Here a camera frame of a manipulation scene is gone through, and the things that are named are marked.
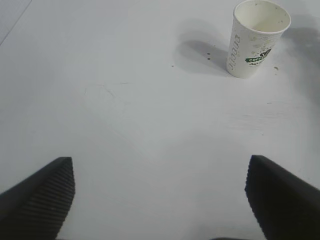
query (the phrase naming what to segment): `green logo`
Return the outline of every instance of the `green logo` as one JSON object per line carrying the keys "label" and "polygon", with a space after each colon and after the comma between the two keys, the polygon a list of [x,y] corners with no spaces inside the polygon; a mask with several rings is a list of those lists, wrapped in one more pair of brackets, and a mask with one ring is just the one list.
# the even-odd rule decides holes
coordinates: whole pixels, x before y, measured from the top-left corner
{"label": "green logo", "polygon": [[268,54],[270,53],[270,51],[271,51],[271,49],[269,49],[269,50],[261,53],[260,56],[258,56],[258,57],[246,58],[245,61],[246,61],[247,63],[253,63],[253,62],[261,61],[261,60],[265,59],[265,58],[268,56]]}

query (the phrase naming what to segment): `paper cup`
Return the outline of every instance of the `paper cup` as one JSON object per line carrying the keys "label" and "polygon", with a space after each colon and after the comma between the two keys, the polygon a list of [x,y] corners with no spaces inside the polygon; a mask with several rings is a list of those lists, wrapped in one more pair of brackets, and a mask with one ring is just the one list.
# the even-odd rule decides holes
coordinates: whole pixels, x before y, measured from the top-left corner
{"label": "paper cup", "polygon": [[237,78],[249,78],[265,60],[291,17],[266,0],[246,0],[233,11],[233,26],[226,69]]}

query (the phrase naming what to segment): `white table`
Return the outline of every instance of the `white table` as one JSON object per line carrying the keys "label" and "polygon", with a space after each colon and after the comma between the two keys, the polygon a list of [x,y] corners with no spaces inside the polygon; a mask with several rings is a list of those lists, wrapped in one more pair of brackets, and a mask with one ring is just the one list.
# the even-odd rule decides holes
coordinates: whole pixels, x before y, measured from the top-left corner
{"label": "white table", "polygon": [[320,2],[277,2],[292,28],[238,79],[237,0],[33,0],[0,46],[0,191],[71,156],[62,239],[264,239],[252,154],[320,188]]}

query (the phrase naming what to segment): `tabletop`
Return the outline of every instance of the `tabletop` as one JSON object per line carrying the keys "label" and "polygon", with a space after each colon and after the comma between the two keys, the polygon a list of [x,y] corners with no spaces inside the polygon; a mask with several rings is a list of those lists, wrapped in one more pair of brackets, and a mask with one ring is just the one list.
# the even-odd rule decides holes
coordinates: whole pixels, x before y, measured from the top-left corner
{"label": "tabletop", "polygon": [[239,79],[238,0],[33,0],[0,46],[0,192],[70,156],[61,239],[263,240],[251,155],[320,188],[320,2],[276,2],[292,25]]}

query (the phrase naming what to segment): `cup rim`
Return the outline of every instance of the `cup rim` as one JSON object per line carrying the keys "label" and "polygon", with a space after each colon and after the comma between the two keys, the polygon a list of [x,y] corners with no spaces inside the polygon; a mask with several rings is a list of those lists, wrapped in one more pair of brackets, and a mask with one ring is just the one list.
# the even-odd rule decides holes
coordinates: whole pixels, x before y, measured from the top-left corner
{"label": "cup rim", "polygon": [[[289,24],[288,26],[286,26],[284,29],[280,30],[280,31],[258,31],[258,30],[255,30],[253,28],[250,28],[250,27],[247,27],[245,25],[243,25],[239,19],[236,17],[236,10],[238,9],[238,7],[246,2],[250,2],[250,1],[260,1],[260,2],[267,2],[267,3],[270,3],[270,4],[273,4],[274,6],[278,7],[278,8],[281,8],[283,11],[285,11],[285,13],[287,14],[287,16],[289,17]],[[233,10],[233,18],[241,25],[243,26],[244,28],[254,32],[254,33],[257,33],[257,34],[261,34],[261,35],[275,35],[275,34],[280,34],[280,33],[283,33],[285,30],[287,30],[290,25],[291,25],[291,16],[290,14],[288,13],[287,10],[285,10],[282,6],[280,6],[279,4],[277,3],[274,3],[273,1],[268,1],[268,0],[245,0],[245,1],[242,1],[240,2],[239,4],[237,4],[235,7],[234,7],[234,10]]]}

